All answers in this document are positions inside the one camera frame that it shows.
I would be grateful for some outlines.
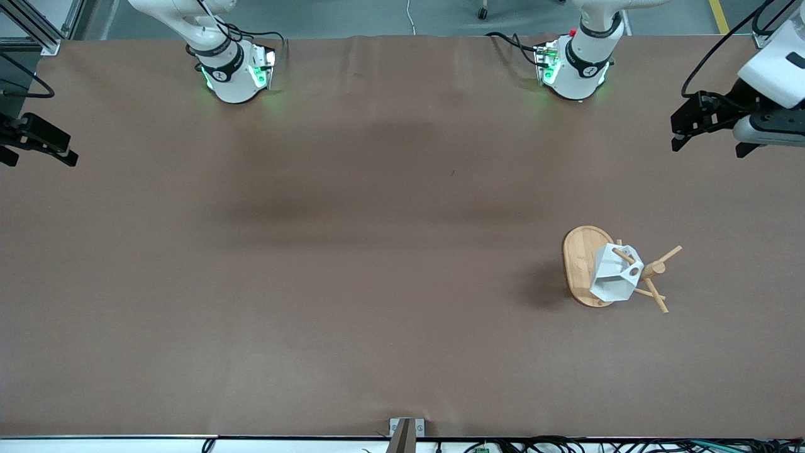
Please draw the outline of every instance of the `white geometric object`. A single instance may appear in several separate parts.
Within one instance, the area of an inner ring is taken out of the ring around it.
[[[631,256],[634,263],[629,264],[616,255],[613,249]],[[596,267],[590,293],[604,302],[629,300],[638,286],[642,272],[643,261],[631,246],[608,243],[596,251]]]

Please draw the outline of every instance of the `metal bracket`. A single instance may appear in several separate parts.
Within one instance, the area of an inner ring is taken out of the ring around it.
[[[761,36],[754,31],[752,32],[752,41],[755,43],[755,48],[758,50],[764,48],[769,43],[771,36]]]
[[[42,46],[43,56],[54,56],[59,53],[60,41],[65,38],[64,34],[48,22],[47,18],[27,0],[0,0],[0,10]]]
[[[545,85],[545,79],[551,78],[556,72],[556,65],[559,62],[559,50],[557,50],[557,43],[559,41],[551,41],[541,46],[534,46],[534,61],[538,64],[535,66],[537,71],[537,83],[539,86]]]
[[[407,417],[400,417],[400,418],[391,418],[389,420],[389,436],[393,436],[394,432],[397,430],[397,426],[400,424],[402,420],[405,420]],[[416,433],[416,437],[425,437],[425,419],[424,418],[410,418],[414,422],[414,432]]]

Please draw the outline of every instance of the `round wooden board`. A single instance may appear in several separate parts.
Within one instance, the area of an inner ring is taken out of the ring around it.
[[[606,307],[604,302],[590,293],[592,273],[596,266],[596,251],[604,244],[614,243],[612,238],[597,226],[579,226],[564,237],[562,254],[564,272],[573,298],[590,307]]]

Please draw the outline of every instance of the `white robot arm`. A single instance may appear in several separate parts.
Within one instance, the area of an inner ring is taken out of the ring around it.
[[[274,49],[234,39],[217,15],[237,0],[129,0],[136,10],[169,26],[190,45],[201,62],[207,86],[224,102],[241,103],[268,88]]]
[[[696,135],[721,129],[733,130],[738,157],[767,144],[805,147],[805,5],[767,43],[738,71],[729,93],[686,95],[671,116],[674,151]]]
[[[538,71],[541,83],[559,96],[584,99],[604,82],[609,60],[623,36],[622,10],[651,8],[670,0],[572,0],[581,11],[581,23],[574,35],[539,48],[537,61],[546,68]]]

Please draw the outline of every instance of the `wooden peg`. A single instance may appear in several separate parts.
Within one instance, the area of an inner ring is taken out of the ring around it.
[[[663,272],[665,272],[665,263],[662,261],[652,261],[643,268],[643,273],[640,274],[640,278],[645,280],[646,278],[658,276]]]
[[[621,249],[614,248],[614,249],[612,249],[612,251],[615,252],[615,255],[618,255],[621,258],[623,258],[624,260],[626,260],[627,263],[634,264],[634,258],[632,258],[631,256],[626,255],[623,251],[621,251]]]
[[[682,246],[678,245],[678,246],[674,247],[674,250],[671,250],[668,253],[666,253],[665,255],[663,255],[663,257],[660,258],[658,261],[660,263],[665,263],[666,260],[668,260],[668,258],[671,258],[672,256],[676,255],[677,253],[679,253],[680,250],[682,250]]]
[[[654,297],[654,294],[646,291],[645,289],[635,288],[634,292],[637,294],[642,294],[643,296]],[[661,295],[659,298],[665,300],[665,296],[663,295]]]
[[[651,296],[654,297],[654,301],[656,301],[657,305],[659,305],[659,309],[662,310],[663,313],[668,313],[668,307],[665,306],[665,302],[663,302],[663,299],[657,292],[657,288],[654,287],[654,282],[652,282],[650,278],[646,278],[646,285],[648,285],[649,290],[651,291]]]

